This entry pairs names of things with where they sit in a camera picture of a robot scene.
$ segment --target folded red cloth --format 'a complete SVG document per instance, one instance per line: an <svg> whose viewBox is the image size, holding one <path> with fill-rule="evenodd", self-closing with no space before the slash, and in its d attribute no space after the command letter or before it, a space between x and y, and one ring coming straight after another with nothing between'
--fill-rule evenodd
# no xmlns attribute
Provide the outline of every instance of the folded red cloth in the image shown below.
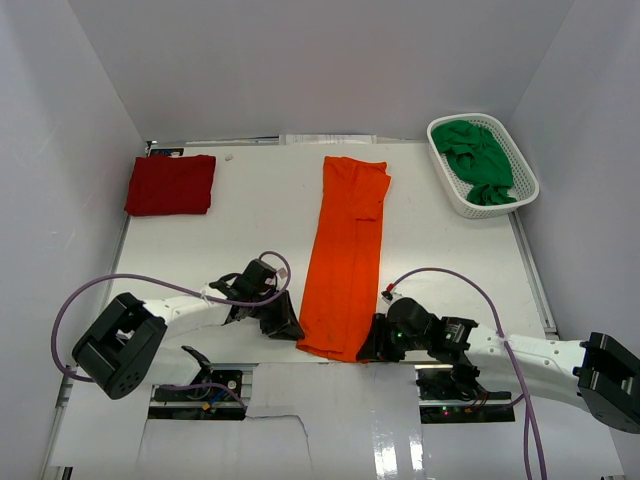
<svg viewBox="0 0 640 480"><path fill-rule="evenodd" d="M129 215L205 214L211 206L216 157L136 158L124 209Z"/></svg>

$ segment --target white laundry basket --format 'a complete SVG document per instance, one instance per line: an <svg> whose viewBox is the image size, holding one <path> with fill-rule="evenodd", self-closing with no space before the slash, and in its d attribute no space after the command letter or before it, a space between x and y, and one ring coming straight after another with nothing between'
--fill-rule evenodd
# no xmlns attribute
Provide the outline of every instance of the white laundry basket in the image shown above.
<svg viewBox="0 0 640 480"><path fill-rule="evenodd" d="M467 200L467 195L473 188L470 183L464 182L451 170L446 155L439 153L431 137L434 128L449 123L453 120L466 120L474 125L481 125L488 128L498 141L504 153L509 158L511 170L513 171L513 187L509 190L509 195L516 199L513 203L505 205L482 206L475 205ZM516 208L533 202L538 193L540 186L536 177L533 175L531 168L518 150L515 142L507 133L504 125L497 119L485 115L483 113L463 113L460 115L451 115L434 120L427 127L427 137L429 138L429 156L438 173L438 177L453 204L453 208L467 218L489 218L505 215L513 212Z"/></svg>

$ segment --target green cloth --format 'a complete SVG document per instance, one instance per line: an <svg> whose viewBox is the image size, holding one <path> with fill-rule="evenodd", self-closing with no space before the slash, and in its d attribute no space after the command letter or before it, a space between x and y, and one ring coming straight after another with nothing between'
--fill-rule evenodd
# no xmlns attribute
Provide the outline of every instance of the green cloth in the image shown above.
<svg viewBox="0 0 640 480"><path fill-rule="evenodd" d="M490 130L465 120L436 127L431 137L438 152L447 156L451 170L473 188L467 200L475 205L515 202L507 191L513 187L509 159Z"/></svg>

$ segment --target white table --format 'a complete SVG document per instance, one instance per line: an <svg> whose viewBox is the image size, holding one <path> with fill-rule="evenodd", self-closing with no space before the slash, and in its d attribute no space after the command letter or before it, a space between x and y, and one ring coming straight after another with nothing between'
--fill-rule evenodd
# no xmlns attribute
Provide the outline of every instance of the white table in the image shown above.
<svg viewBox="0 0 640 480"><path fill-rule="evenodd" d="M262 251L276 250L291 263L290 292L299 312L322 202L324 157L386 161L392 180L385 200L380 289L416 267L450 268L487 290L508 333L543 337L508 217L478 221L457 215L429 163L426 144L194 146L184 152L197 154L218 160L209 213L131 218L117 272L200 289L225 273L242 271ZM141 299L177 295L128 280L112 288L114 295L126 291ZM437 315L493 325L482 298L455 278L421 274L399 291ZM184 344L215 363L323 361L297 350L293 342L267 338L251 319L167 342ZM424 352L408 356L408 361L423 360L429 360Z"/></svg>

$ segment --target white wall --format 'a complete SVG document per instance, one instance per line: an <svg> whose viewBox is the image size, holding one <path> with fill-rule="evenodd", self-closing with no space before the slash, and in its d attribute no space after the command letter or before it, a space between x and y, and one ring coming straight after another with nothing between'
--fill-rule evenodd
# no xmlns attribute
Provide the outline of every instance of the white wall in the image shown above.
<svg viewBox="0 0 640 480"><path fill-rule="evenodd" d="M149 140L507 120L572 0L70 0Z"/></svg>
<svg viewBox="0 0 640 480"><path fill-rule="evenodd" d="M3 0L0 65L0 478L23 480L38 477L62 378L53 317L108 270L143 142L65 0ZM65 353L96 298L69 316Z"/></svg>
<svg viewBox="0 0 640 480"><path fill-rule="evenodd" d="M565 339L640 355L640 5L575 2L509 124L540 180L522 211ZM640 436L613 434L629 479Z"/></svg>

